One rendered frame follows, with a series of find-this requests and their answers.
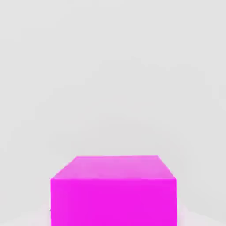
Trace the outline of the small magenta cube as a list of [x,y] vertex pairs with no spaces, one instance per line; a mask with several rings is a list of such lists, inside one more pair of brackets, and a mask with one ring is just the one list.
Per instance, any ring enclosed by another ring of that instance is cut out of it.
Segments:
[[51,179],[51,226],[177,226],[177,181],[158,156],[78,156]]

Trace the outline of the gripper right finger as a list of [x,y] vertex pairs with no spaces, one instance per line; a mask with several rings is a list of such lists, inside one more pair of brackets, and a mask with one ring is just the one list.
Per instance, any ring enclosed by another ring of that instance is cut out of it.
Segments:
[[199,226],[201,215],[190,212],[184,205],[177,206],[177,226]]

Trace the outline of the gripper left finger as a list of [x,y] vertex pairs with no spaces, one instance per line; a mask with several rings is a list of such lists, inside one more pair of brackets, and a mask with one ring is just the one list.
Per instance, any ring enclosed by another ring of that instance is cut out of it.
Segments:
[[49,206],[30,211],[21,217],[19,226],[51,226],[51,211]]

